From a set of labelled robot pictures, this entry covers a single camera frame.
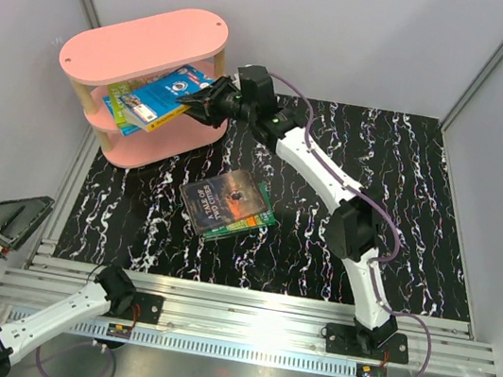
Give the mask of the blue back-cover book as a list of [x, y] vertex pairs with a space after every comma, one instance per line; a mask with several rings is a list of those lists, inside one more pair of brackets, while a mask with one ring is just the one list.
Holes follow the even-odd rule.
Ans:
[[189, 64], [161, 74], [160, 77], [159, 80], [121, 96], [128, 122], [147, 132], [187, 110], [187, 106], [177, 102], [179, 97], [195, 93], [214, 81]]

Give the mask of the blue 26-storey treehouse book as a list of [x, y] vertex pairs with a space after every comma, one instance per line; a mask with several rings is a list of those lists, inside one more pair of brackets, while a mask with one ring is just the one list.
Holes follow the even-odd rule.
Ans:
[[120, 133], [123, 136], [130, 136], [133, 133], [137, 133], [140, 129], [136, 127], [135, 125], [130, 124], [129, 122], [121, 122], [118, 123], [118, 120], [115, 116], [114, 110], [113, 110], [113, 104], [111, 99], [106, 95], [103, 97], [103, 103], [105, 104], [107, 111], [110, 113], [110, 115], [113, 117], [114, 122], [116, 123]]

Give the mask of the dark Tale of Two Cities book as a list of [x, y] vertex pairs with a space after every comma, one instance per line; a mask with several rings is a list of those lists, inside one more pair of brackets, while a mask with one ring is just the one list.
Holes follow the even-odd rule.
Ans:
[[238, 169], [180, 186], [182, 201], [195, 234], [237, 223], [269, 207], [259, 184]]

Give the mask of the green 65-storey treehouse book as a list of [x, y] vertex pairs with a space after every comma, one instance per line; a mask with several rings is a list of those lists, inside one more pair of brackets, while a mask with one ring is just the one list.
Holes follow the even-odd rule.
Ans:
[[152, 83], [156, 80], [159, 80], [161, 77], [160, 76], [154, 76], [154, 77], [141, 77], [141, 78], [134, 78], [130, 80], [125, 80], [125, 81], [120, 81], [118, 83], [113, 83], [108, 86], [107, 90], [107, 96], [111, 99], [112, 104], [113, 104], [113, 110], [115, 113], [115, 116], [118, 120], [118, 123], [121, 122], [128, 122], [127, 118], [125, 117], [124, 114], [124, 109], [125, 105], [123, 104], [121, 100], [121, 96], [123, 94], [127, 94], [129, 92], [132, 92], [136, 90], [137, 88], [144, 87], [148, 85], [149, 83]]

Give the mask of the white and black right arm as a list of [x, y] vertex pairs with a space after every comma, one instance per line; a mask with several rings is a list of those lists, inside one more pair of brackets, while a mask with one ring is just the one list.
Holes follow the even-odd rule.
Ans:
[[375, 357], [389, 347], [398, 330], [385, 295], [380, 266], [389, 261], [379, 254], [381, 223], [390, 229], [390, 216], [343, 172], [311, 138], [314, 115], [300, 115], [283, 107], [274, 92], [274, 79], [261, 65], [247, 65], [235, 77], [222, 76], [198, 92], [184, 95], [187, 114], [208, 127], [225, 120], [243, 121], [255, 141], [293, 167], [327, 208], [330, 222], [324, 242], [348, 275], [354, 295], [355, 347]]

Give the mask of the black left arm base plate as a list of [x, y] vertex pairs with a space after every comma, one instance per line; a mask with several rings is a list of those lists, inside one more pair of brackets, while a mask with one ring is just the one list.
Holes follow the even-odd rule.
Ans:
[[133, 317], [138, 318], [138, 322], [154, 325], [159, 322], [165, 298], [152, 293], [141, 293], [137, 291], [133, 297], [131, 307], [123, 315], [126, 320]]

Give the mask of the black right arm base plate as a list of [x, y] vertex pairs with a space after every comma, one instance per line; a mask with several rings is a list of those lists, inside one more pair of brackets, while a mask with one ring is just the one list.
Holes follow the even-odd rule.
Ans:
[[395, 333], [378, 345], [356, 326], [329, 322], [321, 329], [325, 340], [325, 351], [389, 363], [408, 364], [408, 339], [404, 334]]

